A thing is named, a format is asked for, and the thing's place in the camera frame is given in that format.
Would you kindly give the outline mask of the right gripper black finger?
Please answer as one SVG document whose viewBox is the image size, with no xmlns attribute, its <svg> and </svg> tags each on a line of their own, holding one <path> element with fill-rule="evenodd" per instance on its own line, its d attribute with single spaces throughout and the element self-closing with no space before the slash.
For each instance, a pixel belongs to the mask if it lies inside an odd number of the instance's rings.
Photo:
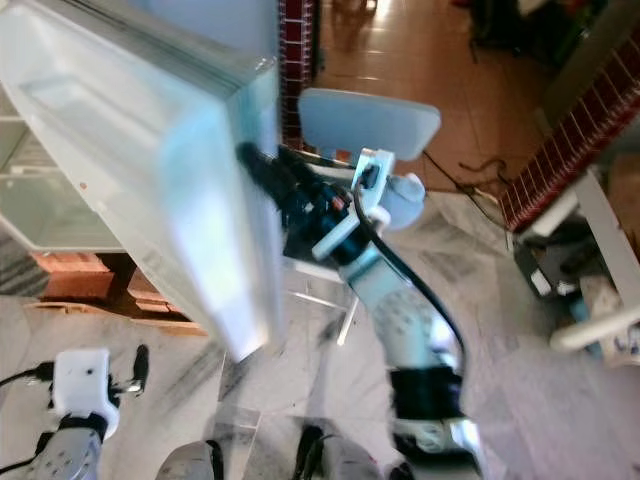
<svg viewBox="0 0 640 480">
<path fill-rule="evenodd" d="M 312 198 L 317 178 L 305 159 L 291 148 L 280 148 L 275 157 L 275 197 Z"/>
<path fill-rule="evenodd" d="M 262 154 L 259 147 L 248 142 L 237 147 L 237 156 L 252 182 L 274 201 L 287 201 L 293 195 L 296 178 L 287 165 Z"/>
</svg>

